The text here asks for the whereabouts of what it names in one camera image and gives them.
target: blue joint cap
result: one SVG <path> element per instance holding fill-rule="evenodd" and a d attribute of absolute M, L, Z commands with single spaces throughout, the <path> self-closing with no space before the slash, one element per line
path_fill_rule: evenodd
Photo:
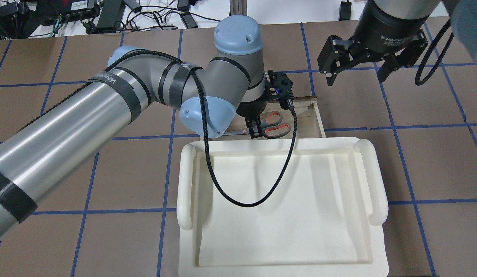
<path fill-rule="evenodd" d="M 211 139 L 221 137 L 235 118 L 236 108 L 230 102 L 219 97 L 205 96 L 204 100 L 207 111 L 208 137 Z M 179 118 L 187 128 L 204 136 L 199 97 L 192 97 L 182 103 Z"/>
<path fill-rule="evenodd" d="M 130 46 L 130 45 L 120 46 L 119 48 L 115 49 L 112 56 L 110 58 L 108 58 L 107 66 L 110 66 L 112 63 L 115 63 L 115 61 L 120 59 L 122 56 L 124 56 L 127 53 L 132 52 L 134 50 L 145 50 L 145 49 L 140 48 L 140 47 Z"/>
<path fill-rule="evenodd" d="M 245 15 L 232 15 L 214 29 L 214 45 L 226 54 L 247 55 L 262 49 L 264 42 L 257 21 Z"/>

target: velcro strap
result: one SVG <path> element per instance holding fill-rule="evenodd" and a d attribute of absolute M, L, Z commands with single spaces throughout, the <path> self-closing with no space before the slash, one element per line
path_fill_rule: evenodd
<path fill-rule="evenodd" d="M 88 82 L 101 82 L 117 91 L 131 111 L 131 122 L 141 114 L 141 102 L 134 88 L 126 80 L 110 72 L 101 71 L 91 77 Z"/>
<path fill-rule="evenodd" d="M 19 223 L 22 223 L 37 209 L 31 197 L 10 179 L 0 173 L 0 205 L 3 206 Z"/>
<path fill-rule="evenodd" d="M 182 105 L 182 94 L 184 93 L 185 83 L 191 75 L 191 70 L 197 68 L 202 67 L 188 62 L 184 62 L 180 65 L 170 84 L 170 93 L 168 94 L 168 105 L 170 107 L 180 107 L 180 105 Z"/>

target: black band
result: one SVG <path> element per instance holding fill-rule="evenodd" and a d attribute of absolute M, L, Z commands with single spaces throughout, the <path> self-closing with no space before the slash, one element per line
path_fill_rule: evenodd
<path fill-rule="evenodd" d="M 0 173 L 0 205 L 19 223 L 37 209 L 37 204 L 15 183 Z"/>
<path fill-rule="evenodd" d="M 141 114 L 140 100 L 134 92 L 134 88 L 126 80 L 110 72 L 101 71 L 91 77 L 88 82 L 102 82 L 117 91 L 131 111 L 131 122 Z"/>
<path fill-rule="evenodd" d="M 258 81 L 257 84 L 248 87 L 247 90 L 251 90 L 251 89 L 253 89 L 253 88 L 256 88 L 257 86 L 259 86 L 260 84 L 262 84 L 263 81 L 264 81 L 264 78 L 262 78 L 260 81 Z"/>
<path fill-rule="evenodd" d="M 165 100 L 163 100 L 163 84 L 165 84 L 166 75 L 176 63 L 177 62 L 175 61 L 169 63 L 169 65 L 167 65 L 166 68 L 163 70 L 163 73 L 161 73 L 160 83 L 158 84 L 158 98 L 160 99 L 160 103 L 162 103 L 163 105 L 166 105 Z"/>
<path fill-rule="evenodd" d="M 250 79 L 249 72 L 247 72 L 247 70 L 245 70 L 245 68 L 241 64 L 237 63 L 236 61 L 233 61 L 231 58 L 226 58 L 226 57 L 215 57 L 210 62 L 212 61 L 224 61 L 227 63 L 231 63 L 233 66 L 240 69 L 240 71 L 242 71 L 245 74 L 245 77 L 247 77 L 247 80 L 249 80 L 249 85 L 250 85 L 251 79 Z"/>
<path fill-rule="evenodd" d="M 200 67 L 187 62 L 180 65 L 170 84 L 170 93 L 168 95 L 168 105 L 170 107 L 180 107 L 180 105 L 182 105 L 182 94 L 184 93 L 185 83 L 191 75 L 191 70 L 197 68 Z"/>
<path fill-rule="evenodd" d="M 139 76 L 137 76 L 136 73 L 128 70 L 127 68 L 117 67 L 115 69 L 125 71 L 127 74 L 131 75 L 134 79 L 136 79 L 139 82 L 139 84 L 145 90 L 146 97 L 148 98 L 148 106 L 154 101 L 154 99 L 152 99 L 152 97 L 151 97 L 151 94 L 149 93 L 149 89 L 146 86 L 145 82 L 143 82 L 143 80 L 141 80 L 141 78 Z"/>

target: scissors handle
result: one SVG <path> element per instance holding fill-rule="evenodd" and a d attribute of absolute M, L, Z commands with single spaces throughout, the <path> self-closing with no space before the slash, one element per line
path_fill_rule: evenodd
<path fill-rule="evenodd" d="M 277 115 L 279 118 L 277 120 L 273 120 L 272 118 Z M 272 126 L 277 126 L 283 121 L 283 114 L 278 111 L 273 111 L 268 113 L 266 118 L 264 119 L 263 123 L 261 124 L 261 128 L 268 128 Z"/>
<path fill-rule="evenodd" d="M 272 132 L 272 131 L 275 131 L 275 130 L 280 130 L 282 132 L 280 133 L 277 133 L 275 135 L 270 135 L 269 132 Z M 267 128 L 264 130 L 264 137 L 267 138 L 267 139 L 270 139 L 270 140 L 273 140 L 273 139 L 279 139 L 280 137 L 284 137 L 285 135 L 287 135 L 289 132 L 291 131 L 291 126 L 288 124 L 288 123 L 283 123 L 283 124 L 280 124 L 280 125 L 277 125 L 277 126 L 274 126 L 272 128 Z"/>

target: silver metal tube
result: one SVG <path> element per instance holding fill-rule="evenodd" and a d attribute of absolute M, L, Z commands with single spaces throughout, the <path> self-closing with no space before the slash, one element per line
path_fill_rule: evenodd
<path fill-rule="evenodd" d="M 420 19 L 430 15 L 440 0 L 375 0 L 381 10 L 400 19 Z"/>
<path fill-rule="evenodd" d="M 129 107 L 114 89 L 89 84 L 3 142 L 0 172 L 39 204 L 130 121 Z M 17 223 L 0 205 L 0 239 Z"/>

